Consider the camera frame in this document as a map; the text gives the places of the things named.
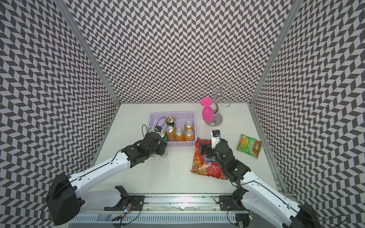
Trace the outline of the dark green gold-top can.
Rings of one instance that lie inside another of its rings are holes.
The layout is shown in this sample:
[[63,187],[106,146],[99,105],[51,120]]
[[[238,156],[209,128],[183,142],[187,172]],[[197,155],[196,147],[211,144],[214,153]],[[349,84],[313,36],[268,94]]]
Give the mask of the dark green gold-top can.
[[175,126],[175,119],[172,116],[167,117],[166,125],[174,127]]

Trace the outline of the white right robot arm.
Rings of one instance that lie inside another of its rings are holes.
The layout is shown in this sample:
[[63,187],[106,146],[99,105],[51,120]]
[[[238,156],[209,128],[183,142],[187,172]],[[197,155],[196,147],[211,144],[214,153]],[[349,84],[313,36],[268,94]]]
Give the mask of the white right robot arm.
[[277,228],[319,228],[316,211],[307,203],[282,195],[262,181],[247,165],[237,160],[226,140],[200,144],[201,154],[212,157],[223,175],[237,185],[232,194],[237,207],[258,214]]

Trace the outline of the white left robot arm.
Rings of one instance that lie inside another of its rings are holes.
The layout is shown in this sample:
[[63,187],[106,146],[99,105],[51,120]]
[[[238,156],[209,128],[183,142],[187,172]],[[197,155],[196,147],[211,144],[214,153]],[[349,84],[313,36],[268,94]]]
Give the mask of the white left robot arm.
[[92,167],[67,175],[58,174],[46,196],[46,207],[54,225],[63,225],[79,213],[104,206],[115,207],[121,200],[115,193],[92,192],[101,182],[110,177],[144,163],[151,156],[164,155],[167,143],[160,134],[147,133],[142,140],[120,149],[114,157]]

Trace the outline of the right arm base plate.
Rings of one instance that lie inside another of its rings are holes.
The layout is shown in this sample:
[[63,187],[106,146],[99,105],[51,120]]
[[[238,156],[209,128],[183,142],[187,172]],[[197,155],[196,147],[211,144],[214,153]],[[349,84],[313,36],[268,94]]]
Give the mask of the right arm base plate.
[[221,211],[247,211],[241,200],[231,195],[220,195],[219,205]]

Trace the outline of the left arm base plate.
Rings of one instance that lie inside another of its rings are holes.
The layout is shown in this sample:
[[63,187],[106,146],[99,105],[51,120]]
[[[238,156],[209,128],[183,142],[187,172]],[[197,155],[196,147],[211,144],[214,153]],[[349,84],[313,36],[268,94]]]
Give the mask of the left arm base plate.
[[104,207],[104,211],[142,211],[144,206],[144,195],[130,195],[122,185],[116,186],[120,199],[113,207]]

